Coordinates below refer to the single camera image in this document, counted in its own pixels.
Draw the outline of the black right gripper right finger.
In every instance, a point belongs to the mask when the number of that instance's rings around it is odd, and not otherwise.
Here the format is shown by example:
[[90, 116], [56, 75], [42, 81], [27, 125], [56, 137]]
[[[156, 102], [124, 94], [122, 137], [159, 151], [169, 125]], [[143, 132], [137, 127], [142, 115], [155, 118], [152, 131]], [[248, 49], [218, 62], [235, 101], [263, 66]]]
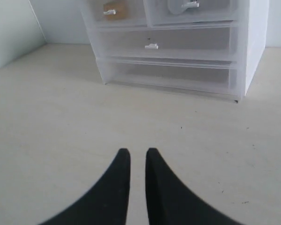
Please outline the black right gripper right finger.
[[240, 224], [192, 192], [156, 148], [150, 148], [146, 153], [145, 190], [151, 225]]

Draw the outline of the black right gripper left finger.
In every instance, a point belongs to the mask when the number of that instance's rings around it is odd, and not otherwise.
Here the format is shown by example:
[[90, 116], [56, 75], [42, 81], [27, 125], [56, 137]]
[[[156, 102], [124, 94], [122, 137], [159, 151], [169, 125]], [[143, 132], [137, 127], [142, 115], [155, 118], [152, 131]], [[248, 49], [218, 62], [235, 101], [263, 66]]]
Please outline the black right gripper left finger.
[[44, 225], [125, 225], [129, 204], [131, 156], [119, 149], [114, 160], [79, 200]]

